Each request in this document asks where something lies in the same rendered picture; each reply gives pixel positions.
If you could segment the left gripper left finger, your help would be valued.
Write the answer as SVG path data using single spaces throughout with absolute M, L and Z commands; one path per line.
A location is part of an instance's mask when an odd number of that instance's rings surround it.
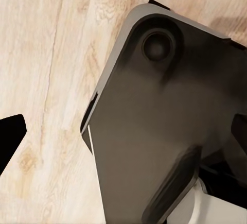
M 26 133 L 22 114 L 0 119 L 0 176 Z

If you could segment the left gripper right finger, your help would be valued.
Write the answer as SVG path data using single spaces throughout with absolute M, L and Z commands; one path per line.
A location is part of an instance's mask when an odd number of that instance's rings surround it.
M 231 125 L 231 132 L 247 155 L 247 116 L 246 115 L 242 115 L 242 114 L 234 115 Z

